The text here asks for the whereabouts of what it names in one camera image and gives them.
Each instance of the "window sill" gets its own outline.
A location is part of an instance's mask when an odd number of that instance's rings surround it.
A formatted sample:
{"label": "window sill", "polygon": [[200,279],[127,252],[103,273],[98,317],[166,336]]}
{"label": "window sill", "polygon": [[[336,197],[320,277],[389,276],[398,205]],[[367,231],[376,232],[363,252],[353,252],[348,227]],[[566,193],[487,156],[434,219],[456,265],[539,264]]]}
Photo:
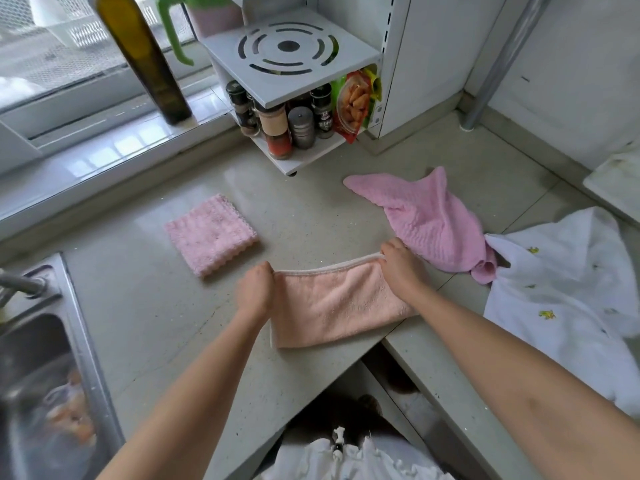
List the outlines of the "window sill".
{"label": "window sill", "polygon": [[221,90],[187,97],[179,126],[155,111],[0,177],[0,241],[235,127]]}

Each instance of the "plastic pitcher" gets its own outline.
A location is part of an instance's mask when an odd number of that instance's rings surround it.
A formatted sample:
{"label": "plastic pitcher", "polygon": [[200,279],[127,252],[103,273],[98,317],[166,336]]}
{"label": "plastic pitcher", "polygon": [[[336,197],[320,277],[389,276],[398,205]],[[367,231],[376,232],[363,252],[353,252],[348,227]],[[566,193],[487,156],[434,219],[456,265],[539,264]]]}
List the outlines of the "plastic pitcher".
{"label": "plastic pitcher", "polygon": [[243,24],[242,9],[231,0],[156,0],[158,13],[175,58],[188,66],[192,66],[193,61],[182,51],[180,40],[169,16],[169,8],[180,3],[187,8],[191,26],[198,40],[235,29]]}

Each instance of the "picture of nuts on package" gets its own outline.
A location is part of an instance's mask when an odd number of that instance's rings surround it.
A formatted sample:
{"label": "picture of nuts on package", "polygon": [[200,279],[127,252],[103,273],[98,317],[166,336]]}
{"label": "picture of nuts on package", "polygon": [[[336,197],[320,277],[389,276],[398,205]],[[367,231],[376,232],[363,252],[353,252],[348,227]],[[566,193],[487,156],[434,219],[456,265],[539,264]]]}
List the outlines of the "picture of nuts on package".
{"label": "picture of nuts on package", "polygon": [[371,81],[362,72],[351,72],[339,87],[335,104],[335,130],[352,143],[367,117]]}

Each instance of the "forearm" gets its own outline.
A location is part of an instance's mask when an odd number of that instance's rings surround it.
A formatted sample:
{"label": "forearm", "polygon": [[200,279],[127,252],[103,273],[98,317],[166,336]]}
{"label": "forearm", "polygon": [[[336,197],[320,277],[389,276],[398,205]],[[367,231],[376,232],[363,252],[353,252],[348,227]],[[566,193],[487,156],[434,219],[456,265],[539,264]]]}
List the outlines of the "forearm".
{"label": "forearm", "polygon": [[256,323],[236,315],[170,387],[99,480],[202,478],[260,331]]}
{"label": "forearm", "polygon": [[427,286],[412,305],[549,480],[635,478],[640,429],[546,355]]}

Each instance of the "white cloth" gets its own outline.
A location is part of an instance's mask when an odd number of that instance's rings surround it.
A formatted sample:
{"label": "white cloth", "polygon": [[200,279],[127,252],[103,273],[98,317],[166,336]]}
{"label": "white cloth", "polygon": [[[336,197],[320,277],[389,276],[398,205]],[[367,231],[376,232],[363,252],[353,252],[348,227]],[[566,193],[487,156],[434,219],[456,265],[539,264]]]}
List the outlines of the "white cloth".
{"label": "white cloth", "polygon": [[[385,443],[399,456],[393,459],[374,442]],[[256,480],[455,480],[406,441],[366,437],[362,448],[345,445],[340,451],[325,438],[308,445],[283,444],[275,463]]]}
{"label": "white cloth", "polygon": [[484,316],[640,415],[640,372],[622,337],[640,333],[636,276],[616,220],[579,210],[487,243],[500,267]]}

